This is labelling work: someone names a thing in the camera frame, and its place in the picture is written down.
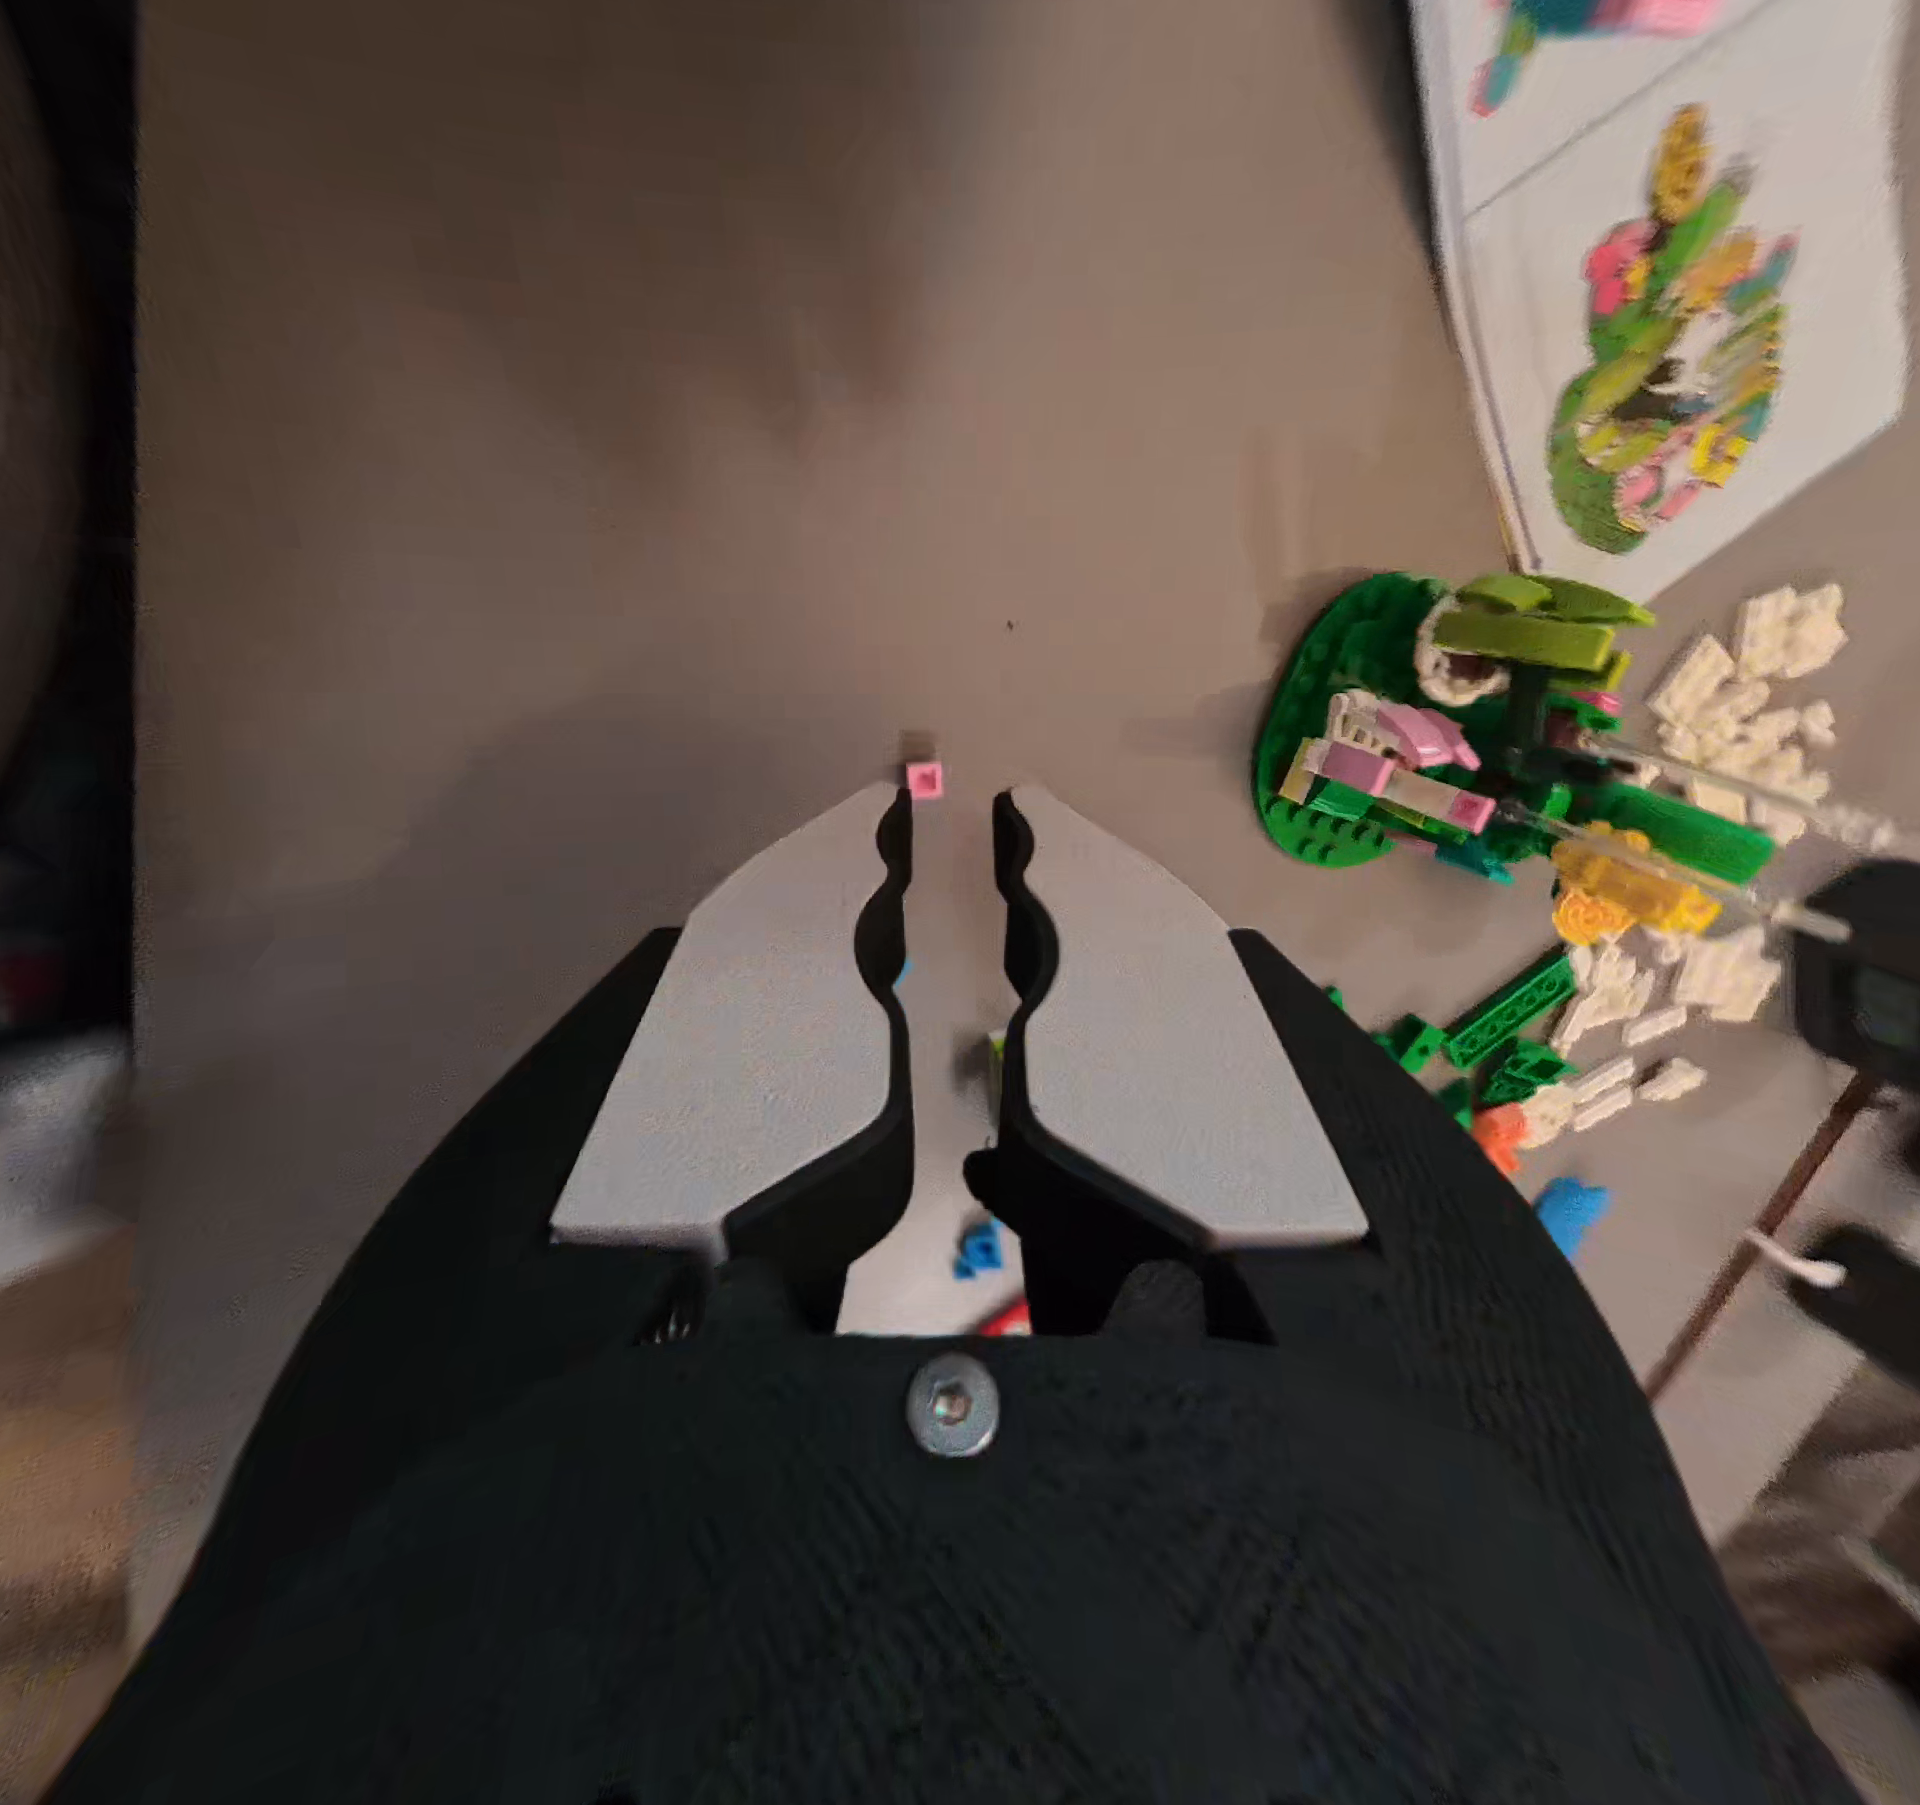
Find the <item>thin brown rod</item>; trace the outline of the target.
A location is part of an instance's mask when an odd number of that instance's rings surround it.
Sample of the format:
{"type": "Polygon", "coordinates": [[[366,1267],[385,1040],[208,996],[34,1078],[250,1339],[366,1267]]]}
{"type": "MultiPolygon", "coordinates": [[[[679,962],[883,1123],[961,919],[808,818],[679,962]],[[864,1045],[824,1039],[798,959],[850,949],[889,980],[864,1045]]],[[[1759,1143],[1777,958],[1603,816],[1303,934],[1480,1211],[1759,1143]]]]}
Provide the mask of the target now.
{"type": "Polygon", "coordinates": [[[1712,1335],[1712,1330],[1733,1304],[1744,1281],[1764,1259],[1764,1249],[1782,1243],[1784,1227],[1806,1202],[1842,1143],[1856,1132],[1868,1112],[1879,1111],[1886,1098],[1887,1086],[1872,1073],[1856,1071],[1848,1078],[1827,1118],[1793,1159],[1786,1177],[1764,1199],[1761,1212],[1744,1230],[1683,1325],[1675,1331],[1661,1358],[1644,1378],[1641,1391],[1651,1405],[1658,1405],[1667,1395],[1681,1368],[1694,1358],[1706,1338],[1712,1335]]]}

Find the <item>brick instruction booklet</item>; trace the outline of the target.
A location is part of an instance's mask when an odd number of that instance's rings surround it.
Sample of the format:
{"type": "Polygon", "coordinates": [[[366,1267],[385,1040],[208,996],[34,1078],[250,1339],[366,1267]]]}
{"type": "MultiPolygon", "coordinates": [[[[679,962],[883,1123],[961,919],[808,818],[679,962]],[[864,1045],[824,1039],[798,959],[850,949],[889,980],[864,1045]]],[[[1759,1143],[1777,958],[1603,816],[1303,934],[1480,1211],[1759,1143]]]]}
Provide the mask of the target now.
{"type": "Polygon", "coordinates": [[[1908,398],[1908,0],[1405,0],[1508,556],[1655,601],[1908,398]]]}

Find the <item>green brick flower model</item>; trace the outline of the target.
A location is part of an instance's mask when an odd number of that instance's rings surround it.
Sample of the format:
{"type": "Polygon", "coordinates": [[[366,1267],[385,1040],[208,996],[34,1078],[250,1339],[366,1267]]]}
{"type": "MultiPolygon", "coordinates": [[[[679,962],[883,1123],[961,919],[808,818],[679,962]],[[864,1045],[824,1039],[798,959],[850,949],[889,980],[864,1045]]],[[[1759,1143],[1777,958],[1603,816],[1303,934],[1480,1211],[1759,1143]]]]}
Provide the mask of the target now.
{"type": "Polygon", "coordinates": [[[1583,746],[1616,734],[1620,637],[1652,622],[1559,577],[1363,579],[1280,676],[1253,761],[1266,833],[1330,872],[1399,853],[1506,889],[1561,846],[1557,825],[1607,824],[1687,884],[1755,883],[1778,853],[1769,833],[1583,746]]]}

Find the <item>pile of white bricks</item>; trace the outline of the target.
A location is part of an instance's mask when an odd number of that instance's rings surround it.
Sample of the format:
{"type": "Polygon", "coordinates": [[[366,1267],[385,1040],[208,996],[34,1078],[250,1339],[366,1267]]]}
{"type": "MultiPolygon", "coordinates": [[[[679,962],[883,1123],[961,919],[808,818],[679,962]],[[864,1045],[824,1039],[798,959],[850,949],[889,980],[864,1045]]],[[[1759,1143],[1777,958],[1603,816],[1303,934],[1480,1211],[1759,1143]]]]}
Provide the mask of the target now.
{"type": "Polygon", "coordinates": [[[1817,837],[1906,853],[1912,835],[1898,819],[1837,799],[1837,714],[1808,696],[1850,641],[1843,615],[1837,582],[1750,595],[1728,637],[1697,637],[1647,691],[1652,753],[1628,778],[1777,848],[1817,837]]]}
{"type": "Polygon", "coordinates": [[[1759,925],[1716,938],[1603,941],[1573,946],[1567,966],[1575,991],[1548,1049],[1568,1071],[1526,1100],[1523,1151],[1692,1098],[1708,1073],[1687,1039],[1751,1024],[1786,972],[1759,925]]]}

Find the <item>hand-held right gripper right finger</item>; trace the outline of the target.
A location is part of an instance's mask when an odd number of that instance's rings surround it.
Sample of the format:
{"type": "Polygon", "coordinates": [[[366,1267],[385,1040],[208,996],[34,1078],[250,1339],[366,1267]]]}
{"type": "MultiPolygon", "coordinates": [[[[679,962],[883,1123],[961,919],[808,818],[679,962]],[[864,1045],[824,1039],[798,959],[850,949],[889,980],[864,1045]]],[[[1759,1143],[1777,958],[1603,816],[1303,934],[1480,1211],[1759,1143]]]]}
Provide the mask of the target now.
{"type": "Polygon", "coordinates": [[[1346,1253],[1372,1226],[1232,927],[1036,784],[993,804],[1015,996],[978,1201],[1019,1240],[1038,1335],[1091,1335],[1142,1267],[1254,1331],[1246,1264],[1346,1253]]]}

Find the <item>blue rounded brick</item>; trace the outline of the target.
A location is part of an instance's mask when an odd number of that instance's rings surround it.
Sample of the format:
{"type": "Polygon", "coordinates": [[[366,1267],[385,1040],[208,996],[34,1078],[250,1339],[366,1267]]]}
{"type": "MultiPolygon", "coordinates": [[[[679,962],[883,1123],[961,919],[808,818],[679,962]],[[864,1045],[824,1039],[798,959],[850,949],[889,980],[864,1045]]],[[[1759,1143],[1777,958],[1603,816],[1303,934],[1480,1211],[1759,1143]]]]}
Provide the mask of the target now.
{"type": "Polygon", "coordinates": [[[1559,1176],[1539,1189],[1531,1211],[1562,1259],[1577,1263],[1587,1237],[1609,1215],[1610,1204],[1610,1187],[1575,1176],[1559,1176]]]}

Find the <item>long green brick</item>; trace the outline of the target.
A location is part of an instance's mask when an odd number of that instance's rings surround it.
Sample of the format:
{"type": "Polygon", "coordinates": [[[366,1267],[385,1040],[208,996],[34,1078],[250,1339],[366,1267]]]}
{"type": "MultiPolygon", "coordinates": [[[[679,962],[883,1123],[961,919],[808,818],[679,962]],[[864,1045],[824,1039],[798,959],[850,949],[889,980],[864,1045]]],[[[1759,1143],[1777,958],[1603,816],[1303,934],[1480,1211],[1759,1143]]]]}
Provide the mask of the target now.
{"type": "Polygon", "coordinates": [[[1557,946],[1504,980],[1444,1030],[1444,1054],[1459,1073],[1476,1073],[1504,1045],[1559,1013],[1580,992],[1570,951],[1557,946]]]}

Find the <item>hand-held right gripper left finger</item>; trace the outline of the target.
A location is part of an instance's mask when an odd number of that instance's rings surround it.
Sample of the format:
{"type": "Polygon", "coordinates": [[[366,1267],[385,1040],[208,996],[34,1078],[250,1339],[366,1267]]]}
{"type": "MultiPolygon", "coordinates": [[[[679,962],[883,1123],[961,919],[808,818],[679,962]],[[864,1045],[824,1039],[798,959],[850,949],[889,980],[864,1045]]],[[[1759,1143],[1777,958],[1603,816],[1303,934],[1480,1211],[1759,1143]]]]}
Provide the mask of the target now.
{"type": "Polygon", "coordinates": [[[817,1335],[915,1177],[910,795],[872,784],[687,918],[550,1219],[578,1249],[781,1280],[817,1335]]]}

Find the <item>black device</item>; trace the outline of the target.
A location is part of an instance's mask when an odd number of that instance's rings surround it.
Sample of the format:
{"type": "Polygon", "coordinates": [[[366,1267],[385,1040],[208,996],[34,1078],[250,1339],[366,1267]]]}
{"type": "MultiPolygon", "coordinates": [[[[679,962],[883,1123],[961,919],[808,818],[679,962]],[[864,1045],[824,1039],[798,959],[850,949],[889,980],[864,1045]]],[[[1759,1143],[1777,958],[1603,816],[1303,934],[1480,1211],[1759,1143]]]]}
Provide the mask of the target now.
{"type": "Polygon", "coordinates": [[[1806,908],[1851,934],[1793,934],[1798,1039],[1886,1087],[1918,1094],[1918,864],[1877,859],[1817,889],[1806,908]]]}

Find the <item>yellow brick cluster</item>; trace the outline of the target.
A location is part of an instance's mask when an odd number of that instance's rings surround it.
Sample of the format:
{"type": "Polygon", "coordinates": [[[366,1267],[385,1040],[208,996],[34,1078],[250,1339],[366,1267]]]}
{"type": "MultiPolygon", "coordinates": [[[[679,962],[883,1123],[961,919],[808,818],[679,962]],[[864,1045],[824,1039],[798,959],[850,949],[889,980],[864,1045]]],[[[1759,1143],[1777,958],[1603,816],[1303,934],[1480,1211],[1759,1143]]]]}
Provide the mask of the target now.
{"type": "Polygon", "coordinates": [[[1557,896],[1552,925],[1562,942],[1593,949],[1631,929],[1694,938],[1710,929],[1725,906],[1661,862],[1639,833],[1607,825],[1573,833],[1552,855],[1557,896]]]}

